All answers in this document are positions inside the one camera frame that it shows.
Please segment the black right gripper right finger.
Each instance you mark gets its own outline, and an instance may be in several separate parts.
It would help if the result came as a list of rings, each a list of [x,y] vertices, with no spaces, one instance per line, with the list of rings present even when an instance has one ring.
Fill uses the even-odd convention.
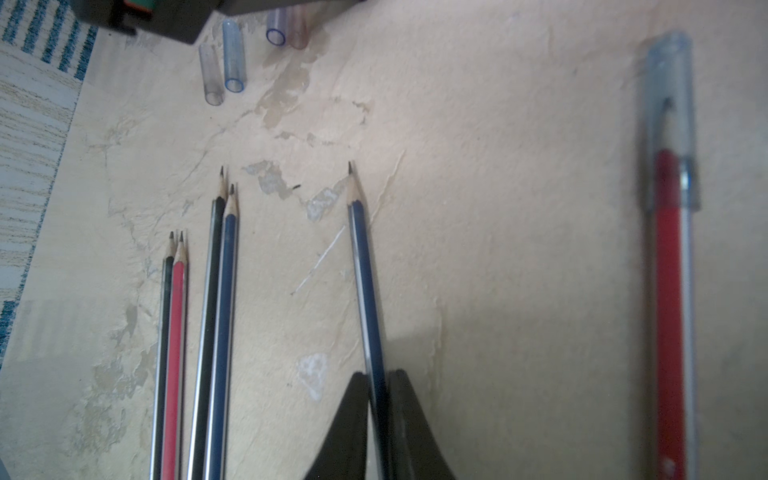
[[[413,385],[403,369],[389,372],[389,451],[393,479],[450,479]]]

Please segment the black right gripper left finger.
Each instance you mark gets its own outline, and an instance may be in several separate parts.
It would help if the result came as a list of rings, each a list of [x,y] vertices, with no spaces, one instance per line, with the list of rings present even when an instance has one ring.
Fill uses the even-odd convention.
[[[366,475],[368,380],[355,372],[346,387],[325,440],[306,480],[360,480]]]

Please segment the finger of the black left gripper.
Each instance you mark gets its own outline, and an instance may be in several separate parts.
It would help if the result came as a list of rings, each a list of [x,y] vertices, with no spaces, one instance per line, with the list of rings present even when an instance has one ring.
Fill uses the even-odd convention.
[[[310,16],[329,16],[344,12],[358,4],[358,0],[224,0],[219,3],[218,12],[227,16],[240,16],[278,8],[305,6]]]

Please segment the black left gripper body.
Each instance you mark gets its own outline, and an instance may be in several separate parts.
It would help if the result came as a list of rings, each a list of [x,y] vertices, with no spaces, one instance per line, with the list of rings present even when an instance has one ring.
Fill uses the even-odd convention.
[[[220,1],[70,1],[76,18],[128,36],[139,30],[193,44]]]

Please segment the purple clear pencil cap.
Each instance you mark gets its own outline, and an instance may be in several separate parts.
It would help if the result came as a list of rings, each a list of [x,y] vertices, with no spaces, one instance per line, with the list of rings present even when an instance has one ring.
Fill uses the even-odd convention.
[[[284,46],[288,37],[288,9],[277,8],[270,10],[266,21],[266,39],[277,47]]]

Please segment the blue clear pencil cap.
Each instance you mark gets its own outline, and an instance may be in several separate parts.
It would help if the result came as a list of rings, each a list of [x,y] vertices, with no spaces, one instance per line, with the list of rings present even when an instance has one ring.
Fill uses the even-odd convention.
[[[227,19],[222,23],[222,39],[225,88],[232,93],[241,93],[246,86],[245,51],[236,21]]]

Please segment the pink clear pencil cap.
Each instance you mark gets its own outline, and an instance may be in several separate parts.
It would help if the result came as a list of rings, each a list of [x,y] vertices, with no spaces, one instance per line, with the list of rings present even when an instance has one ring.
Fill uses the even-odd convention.
[[[303,4],[293,5],[289,8],[290,25],[287,40],[289,45],[296,50],[303,50],[309,43],[308,16]]]

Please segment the blue pencil pink cap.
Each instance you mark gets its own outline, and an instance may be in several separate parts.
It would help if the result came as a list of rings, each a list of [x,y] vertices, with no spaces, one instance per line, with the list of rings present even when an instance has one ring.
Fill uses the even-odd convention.
[[[232,322],[237,264],[238,214],[236,185],[231,184],[222,219],[213,372],[211,379],[203,478],[223,479],[226,451]]]

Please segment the black striped pencil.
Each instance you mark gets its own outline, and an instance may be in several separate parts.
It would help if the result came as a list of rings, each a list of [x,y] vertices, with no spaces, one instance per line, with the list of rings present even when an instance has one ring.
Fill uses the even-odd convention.
[[[205,464],[207,422],[213,371],[214,335],[217,313],[218,277],[223,213],[228,199],[224,167],[219,172],[218,190],[212,202],[209,243],[205,272],[205,290],[200,329],[199,353],[193,404],[192,430],[186,478],[202,479]]]
[[[151,464],[149,479],[158,480],[162,471],[162,452],[164,436],[164,409],[167,382],[167,351],[170,325],[170,304],[172,290],[172,270],[176,252],[174,232],[169,234],[167,248],[163,255],[160,294],[160,316],[158,321],[157,363],[155,374],[155,394],[153,403],[153,425]]]

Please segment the blue pencil orange cap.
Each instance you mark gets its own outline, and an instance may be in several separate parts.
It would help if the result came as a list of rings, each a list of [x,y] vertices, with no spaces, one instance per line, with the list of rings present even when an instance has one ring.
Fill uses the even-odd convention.
[[[348,162],[347,210],[361,321],[363,352],[370,385],[370,405],[380,479],[390,479],[388,389],[376,301],[365,206],[351,161]]]

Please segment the red striped pencil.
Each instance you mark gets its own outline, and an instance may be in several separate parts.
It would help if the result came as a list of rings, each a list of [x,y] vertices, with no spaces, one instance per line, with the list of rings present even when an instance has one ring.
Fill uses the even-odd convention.
[[[180,478],[186,303],[187,247],[184,233],[180,231],[172,265],[170,322],[166,355],[164,436],[160,476],[163,480]]]

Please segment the red pencil blue cap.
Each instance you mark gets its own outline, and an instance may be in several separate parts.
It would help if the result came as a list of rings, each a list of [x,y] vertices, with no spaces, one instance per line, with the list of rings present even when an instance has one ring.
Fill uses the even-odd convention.
[[[700,207],[692,41],[649,43],[644,68],[646,209],[651,220],[655,476],[697,476],[692,217]]]

